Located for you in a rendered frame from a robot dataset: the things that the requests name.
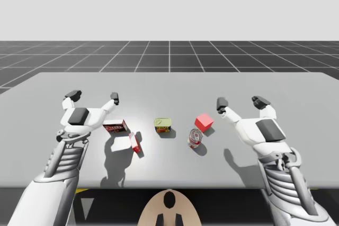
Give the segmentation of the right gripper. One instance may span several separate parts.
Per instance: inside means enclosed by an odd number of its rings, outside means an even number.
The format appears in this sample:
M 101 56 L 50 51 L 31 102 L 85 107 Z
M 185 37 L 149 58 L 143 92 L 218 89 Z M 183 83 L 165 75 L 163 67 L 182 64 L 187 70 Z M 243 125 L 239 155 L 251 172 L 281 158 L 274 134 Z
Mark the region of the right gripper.
M 228 106 L 224 97 L 217 98 L 216 110 L 223 119 L 236 123 L 235 129 L 240 139 L 256 153 L 288 152 L 285 133 L 274 120 L 276 110 L 271 102 L 261 96 L 253 96 L 252 102 L 263 119 L 242 119 Z

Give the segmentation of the pink cube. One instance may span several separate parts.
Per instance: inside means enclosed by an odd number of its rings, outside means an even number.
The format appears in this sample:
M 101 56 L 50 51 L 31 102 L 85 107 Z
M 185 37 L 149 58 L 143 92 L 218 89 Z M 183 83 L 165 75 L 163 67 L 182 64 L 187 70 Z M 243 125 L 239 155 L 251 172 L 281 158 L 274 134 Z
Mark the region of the pink cube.
M 203 113 L 196 117 L 194 125 L 201 131 L 205 132 L 211 128 L 213 124 L 213 119 L 207 114 Z

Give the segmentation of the green and blue rectangular can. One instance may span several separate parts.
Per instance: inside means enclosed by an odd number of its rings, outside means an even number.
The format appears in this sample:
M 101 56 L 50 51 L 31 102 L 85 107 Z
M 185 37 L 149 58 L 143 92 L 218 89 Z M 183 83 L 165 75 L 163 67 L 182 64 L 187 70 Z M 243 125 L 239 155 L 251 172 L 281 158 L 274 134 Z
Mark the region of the green and blue rectangular can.
M 172 120 L 170 118 L 156 118 L 154 119 L 154 127 L 157 133 L 170 132 Z

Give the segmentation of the red and white can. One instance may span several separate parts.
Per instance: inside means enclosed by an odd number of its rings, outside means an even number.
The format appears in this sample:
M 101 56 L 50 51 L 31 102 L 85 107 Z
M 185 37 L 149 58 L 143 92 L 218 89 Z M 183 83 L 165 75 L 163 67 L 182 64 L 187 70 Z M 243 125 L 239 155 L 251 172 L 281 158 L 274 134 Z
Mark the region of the red and white can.
M 188 145 L 190 148 L 197 148 L 201 143 L 203 134 L 199 129 L 192 129 L 188 136 Z

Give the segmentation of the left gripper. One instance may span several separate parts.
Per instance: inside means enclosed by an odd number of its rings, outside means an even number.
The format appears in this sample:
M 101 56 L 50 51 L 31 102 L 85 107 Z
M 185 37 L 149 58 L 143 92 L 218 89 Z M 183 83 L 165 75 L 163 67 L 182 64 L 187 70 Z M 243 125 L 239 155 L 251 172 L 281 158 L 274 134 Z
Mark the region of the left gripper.
M 75 107 L 75 102 L 81 98 L 82 91 L 74 90 L 65 95 L 62 102 L 65 113 L 60 124 L 68 133 L 84 134 L 92 132 L 103 125 L 107 115 L 119 105 L 119 94 L 112 92 L 110 100 L 101 108 Z

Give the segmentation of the tan robot part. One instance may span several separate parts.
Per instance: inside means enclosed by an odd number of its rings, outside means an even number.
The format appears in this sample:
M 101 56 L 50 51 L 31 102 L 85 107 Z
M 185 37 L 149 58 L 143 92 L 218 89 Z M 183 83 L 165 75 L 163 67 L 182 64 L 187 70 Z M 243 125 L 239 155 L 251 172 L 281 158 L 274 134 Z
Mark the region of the tan robot part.
M 137 226 L 202 226 L 191 201 L 167 189 L 154 195 L 144 207 Z

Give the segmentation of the red and white carton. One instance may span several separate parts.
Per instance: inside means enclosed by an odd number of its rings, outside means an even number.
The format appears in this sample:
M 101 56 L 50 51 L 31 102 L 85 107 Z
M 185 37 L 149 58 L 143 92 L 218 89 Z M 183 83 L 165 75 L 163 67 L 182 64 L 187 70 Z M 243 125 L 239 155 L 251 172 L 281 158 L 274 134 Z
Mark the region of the red and white carton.
M 133 150 L 135 153 L 141 152 L 141 136 L 140 132 L 116 132 L 112 133 L 111 138 L 113 144 L 111 151 L 120 151 L 124 149 Z

